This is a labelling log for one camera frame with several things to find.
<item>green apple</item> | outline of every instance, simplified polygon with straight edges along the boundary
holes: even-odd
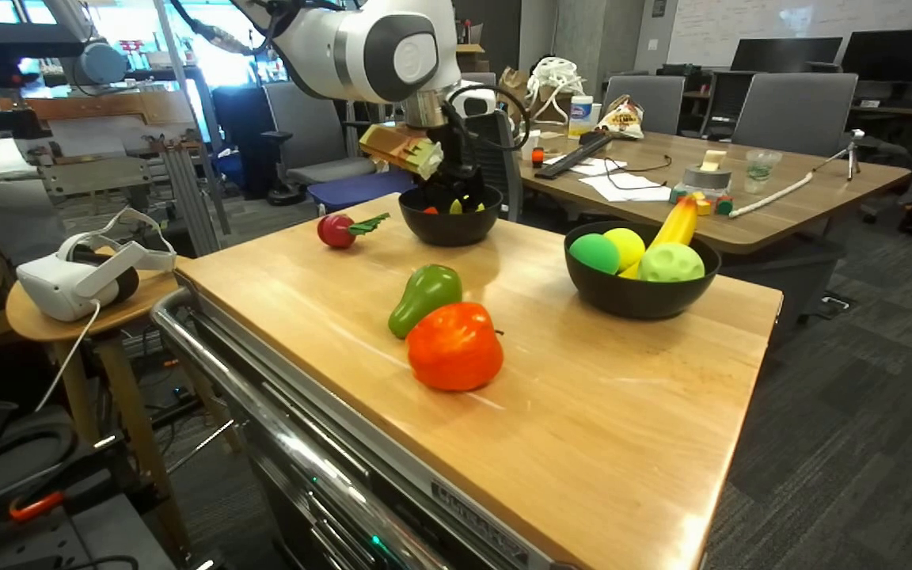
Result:
[[[571,244],[571,257],[594,271],[619,276],[619,246],[604,233],[579,233]]]
[[[706,276],[704,257],[687,244],[657,244],[642,257],[642,283],[698,283]]]

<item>black bowl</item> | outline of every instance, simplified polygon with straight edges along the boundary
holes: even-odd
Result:
[[[433,246],[465,246],[465,244],[484,242],[496,219],[501,193],[490,187],[478,187],[468,195],[459,195],[459,203],[463,203],[463,212],[451,214],[453,199],[428,187],[398,193],[398,208],[403,208],[406,226],[424,244],[433,244]]]
[[[579,289],[579,297],[598,309],[631,316],[631,321],[669,321],[669,316],[685,313],[687,305],[695,305],[720,271],[720,253],[713,246],[706,246],[700,237],[690,242],[690,246],[706,262],[706,276],[698,283],[619,278],[619,276],[594,271],[594,269],[582,265],[576,257],[571,257],[571,244],[576,237],[603,233],[607,227],[631,227],[631,226],[627,221],[589,221],[589,226],[566,230],[566,237],[564,237],[564,260],[566,260],[571,278]],[[633,230],[642,233],[647,244],[657,233],[651,227],[633,227]]]

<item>wooden tabletop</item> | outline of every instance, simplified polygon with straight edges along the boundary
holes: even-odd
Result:
[[[552,152],[573,148],[564,136],[545,139]],[[706,139],[685,139],[685,136],[662,136],[647,133],[642,143],[612,143],[604,147],[604,156],[625,158],[636,173],[660,182],[660,184],[677,184],[685,167],[698,167],[704,161],[706,148],[725,148],[728,158],[721,167],[728,167],[736,206],[755,203],[759,195],[771,195],[807,173],[807,167],[817,167],[824,158],[817,156],[796,156],[783,152],[783,161],[777,166],[771,184],[757,193],[743,191],[743,152],[747,147],[725,147],[725,143],[706,143]],[[532,178],[532,167],[519,167],[524,184],[532,191],[545,191],[555,195],[579,199],[598,208],[607,208],[612,214],[641,221],[641,226],[660,226],[669,212],[666,203],[607,203],[591,187],[585,187],[576,173],[560,173],[555,182]],[[788,193],[777,199],[766,208],[747,212],[742,219],[708,214],[700,219],[700,237],[706,237],[721,253],[755,253],[762,251],[821,219],[830,219],[848,206],[857,206],[865,195],[875,195],[881,191],[905,184],[905,167],[889,166],[861,166],[861,173],[856,182],[847,182],[847,161],[832,161],[817,171],[817,178],[802,187],[799,193]]]
[[[496,221],[474,246],[424,246],[396,195],[348,212],[389,219],[355,251],[306,221],[188,260],[181,278],[557,556],[695,567],[780,291],[720,276],[687,313],[636,322],[579,300],[560,233]],[[385,328],[424,262],[453,265],[503,328],[480,394],[424,390]]]
[[[138,271],[138,289],[125,305],[111,305],[100,309],[90,337],[126,325],[151,309],[156,300],[177,289],[174,271]],[[42,313],[42,308],[25,294],[17,283],[7,297],[7,321],[17,337],[29,343],[72,343],[85,321],[60,322]]]

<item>yellow banana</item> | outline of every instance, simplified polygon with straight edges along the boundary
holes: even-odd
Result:
[[[690,244],[698,233],[700,206],[695,195],[680,195],[669,212],[666,226],[657,230],[651,244]]]

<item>white headset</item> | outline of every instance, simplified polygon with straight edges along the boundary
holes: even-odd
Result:
[[[125,219],[147,221],[165,251],[108,237]],[[108,308],[134,297],[135,269],[170,271],[174,260],[177,253],[156,219],[138,208],[120,208],[106,227],[72,233],[53,253],[17,265],[17,278],[50,321],[81,321],[96,305]]]

